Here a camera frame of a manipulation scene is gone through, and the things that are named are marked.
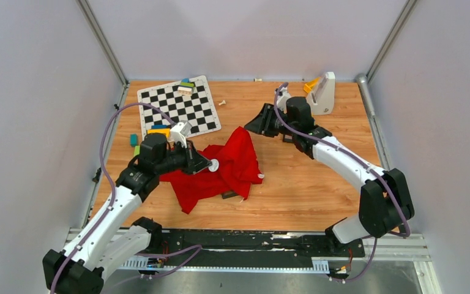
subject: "blue block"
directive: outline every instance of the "blue block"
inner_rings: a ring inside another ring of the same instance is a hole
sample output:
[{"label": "blue block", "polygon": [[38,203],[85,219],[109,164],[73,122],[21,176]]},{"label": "blue block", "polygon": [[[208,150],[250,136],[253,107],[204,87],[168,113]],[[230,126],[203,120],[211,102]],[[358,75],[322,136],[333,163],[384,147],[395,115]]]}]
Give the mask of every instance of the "blue block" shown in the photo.
[{"label": "blue block", "polygon": [[137,134],[130,134],[130,146],[136,147],[138,144],[138,135]]},{"label": "blue block", "polygon": [[166,124],[154,124],[151,127],[152,130],[159,130],[159,129],[168,129],[168,126]]}]

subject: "black square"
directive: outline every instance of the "black square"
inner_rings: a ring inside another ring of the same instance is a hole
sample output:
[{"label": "black square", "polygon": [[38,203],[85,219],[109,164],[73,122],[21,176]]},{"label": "black square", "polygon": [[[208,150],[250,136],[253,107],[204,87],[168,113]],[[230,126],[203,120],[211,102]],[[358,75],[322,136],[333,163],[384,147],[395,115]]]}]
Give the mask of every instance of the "black square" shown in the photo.
[{"label": "black square", "polygon": [[209,130],[215,129],[215,123],[214,122],[209,122],[209,123],[206,124],[206,126],[208,127]]}]

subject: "wooden table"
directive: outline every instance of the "wooden table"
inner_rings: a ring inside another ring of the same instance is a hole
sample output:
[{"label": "wooden table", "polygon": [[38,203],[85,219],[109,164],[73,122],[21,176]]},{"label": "wooden table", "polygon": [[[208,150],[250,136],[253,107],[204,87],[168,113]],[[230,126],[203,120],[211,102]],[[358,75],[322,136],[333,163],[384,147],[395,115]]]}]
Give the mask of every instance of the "wooden table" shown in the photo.
[{"label": "wooden table", "polygon": [[[137,102],[138,90],[164,83],[167,81],[132,82],[125,103]],[[259,113],[263,103],[272,103],[274,89],[279,85],[277,82],[209,82],[215,105],[226,100],[226,105],[216,106],[222,129],[193,137],[197,149],[209,144],[224,145],[236,127],[244,126]],[[302,87],[303,83],[289,83],[288,90],[292,96],[304,96]],[[317,116],[316,123],[364,159],[379,164],[357,84],[337,83],[333,113]],[[138,107],[126,109],[121,115],[106,166],[113,179],[133,156],[130,134],[141,134]],[[145,216],[163,228],[321,231],[357,213],[359,192],[334,171],[300,153],[293,144],[283,143],[281,137],[252,134],[252,140],[265,179],[261,185],[252,186],[247,201],[216,196],[200,200],[190,214],[185,214],[171,185],[160,183],[124,225],[130,226]],[[94,207],[101,207],[109,194],[110,186],[103,180]]]}]

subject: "gray floor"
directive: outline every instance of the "gray floor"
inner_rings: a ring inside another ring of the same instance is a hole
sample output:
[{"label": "gray floor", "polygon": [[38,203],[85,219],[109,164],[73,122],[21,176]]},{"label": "gray floor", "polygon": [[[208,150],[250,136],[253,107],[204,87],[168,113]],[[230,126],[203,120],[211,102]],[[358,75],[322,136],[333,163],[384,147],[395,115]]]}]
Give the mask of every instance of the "gray floor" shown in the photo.
[{"label": "gray floor", "polygon": [[[363,262],[353,262],[357,274]],[[241,294],[241,293],[421,293],[412,262],[374,262],[360,280],[345,285],[329,282],[317,274],[254,274],[254,273],[197,273],[176,272],[161,279],[134,280],[110,289],[112,285],[139,276],[136,271],[116,271],[107,281],[102,293],[157,293],[157,294]]]}]

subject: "robotic arm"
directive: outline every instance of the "robotic arm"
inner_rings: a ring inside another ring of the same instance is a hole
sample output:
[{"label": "robotic arm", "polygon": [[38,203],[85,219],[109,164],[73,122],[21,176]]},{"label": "robotic arm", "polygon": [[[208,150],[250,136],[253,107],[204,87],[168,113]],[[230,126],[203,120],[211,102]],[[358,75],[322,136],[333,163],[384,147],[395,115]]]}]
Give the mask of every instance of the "robotic arm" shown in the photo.
[{"label": "robotic arm", "polygon": [[[392,200],[385,198],[384,187],[376,175],[388,184],[404,217],[413,217],[414,208],[406,178],[401,171],[396,168],[386,171],[345,148],[331,132],[315,124],[311,108],[304,97],[291,97],[287,88],[279,88],[277,91],[278,111],[272,104],[264,104],[258,116],[246,124],[245,129],[267,137],[282,134],[283,141],[294,143],[300,152],[329,166],[360,191],[359,212],[326,229],[326,235],[331,237],[334,246],[343,247],[366,236],[380,238],[402,224]],[[289,127],[308,134],[310,138],[291,132],[277,114]]]},{"label": "robotic arm", "polygon": [[[135,156],[116,181],[116,197],[112,194],[82,232],[62,251],[50,250],[43,258],[44,276],[48,288],[64,260],[55,291],[58,294],[100,293],[104,282],[129,257],[148,247],[157,247],[162,240],[161,225],[142,217],[128,232],[111,242],[126,218],[139,207],[159,185],[159,176],[175,170],[192,175],[210,167],[212,162],[197,152],[185,139],[188,122],[177,123],[170,131],[174,148],[163,134],[146,135]],[[82,246],[79,244],[87,238]]]}]

